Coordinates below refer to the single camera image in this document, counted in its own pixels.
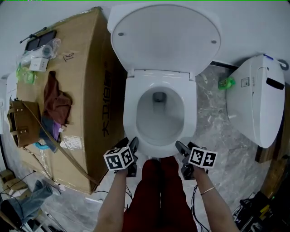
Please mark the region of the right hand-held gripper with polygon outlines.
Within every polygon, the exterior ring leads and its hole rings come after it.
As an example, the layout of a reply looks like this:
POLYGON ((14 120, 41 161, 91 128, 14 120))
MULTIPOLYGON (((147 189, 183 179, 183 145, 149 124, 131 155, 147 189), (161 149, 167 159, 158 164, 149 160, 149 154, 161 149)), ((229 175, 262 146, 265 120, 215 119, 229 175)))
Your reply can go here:
POLYGON ((189 142, 186 146, 182 142, 176 141, 175 147, 184 157, 181 173, 185 180, 194 180, 195 167, 204 168, 208 173, 208 170, 212 169, 216 163, 217 152, 202 149, 193 142, 189 142))

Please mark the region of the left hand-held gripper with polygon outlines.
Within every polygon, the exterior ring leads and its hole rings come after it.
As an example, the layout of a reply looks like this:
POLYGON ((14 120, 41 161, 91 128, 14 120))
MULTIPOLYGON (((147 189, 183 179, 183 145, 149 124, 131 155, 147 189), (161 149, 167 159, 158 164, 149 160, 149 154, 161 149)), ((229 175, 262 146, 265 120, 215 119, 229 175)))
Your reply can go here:
POLYGON ((136 177, 136 162, 138 158, 135 156, 135 153, 139 146, 139 139, 134 137, 129 147, 127 146, 128 143, 128 138, 123 138, 112 150, 108 150, 103 157, 109 171, 116 173, 117 171, 126 169, 128 170, 127 177, 136 177))

